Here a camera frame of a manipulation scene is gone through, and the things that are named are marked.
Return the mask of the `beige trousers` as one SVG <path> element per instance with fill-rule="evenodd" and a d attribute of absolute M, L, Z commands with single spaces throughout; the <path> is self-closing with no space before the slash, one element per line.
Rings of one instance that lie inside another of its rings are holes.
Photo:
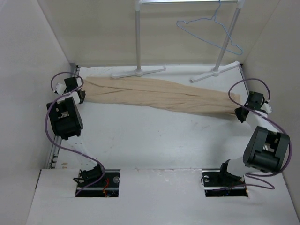
<path fill-rule="evenodd" d="M 233 115 L 240 103 L 239 94 L 141 77 L 87 77 L 83 90 L 86 101 L 92 103 L 149 106 L 194 115 Z"/>

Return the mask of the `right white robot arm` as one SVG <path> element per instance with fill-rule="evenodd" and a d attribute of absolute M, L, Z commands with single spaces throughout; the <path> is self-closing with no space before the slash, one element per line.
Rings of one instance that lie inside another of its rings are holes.
<path fill-rule="evenodd" d="M 222 185 L 239 181 L 244 175 L 281 172 L 290 137 L 267 121 L 271 107 L 263 94 L 250 92 L 244 106 L 235 109 L 240 122 L 254 130 L 242 157 L 222 163 L 217 180 Z"/>

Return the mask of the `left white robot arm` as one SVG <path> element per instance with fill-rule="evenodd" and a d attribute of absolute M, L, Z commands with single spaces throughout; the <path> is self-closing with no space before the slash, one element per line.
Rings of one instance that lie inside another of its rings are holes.
<path fill-rule="evenodd" d="M 100 187 L 105 182 L 104 167 L 88 152 L 82 137 L 83 121 L 77 108 L 85 99 L 82 87 L 83 79 L 79 76 L 66 78 L 63 84 L 56 84 L 52 90 L 59 96 L 46 104 L 45 132 L 49 135 L 47 124 L 50 122 L 54 134 L 71 146 L 63 149 L 77 154 L 80 159 L 85 158 L 88 165 L 93 165 L 90 170 L 80 170 L 79 177 L 74 181 L 84 187 Z"/>

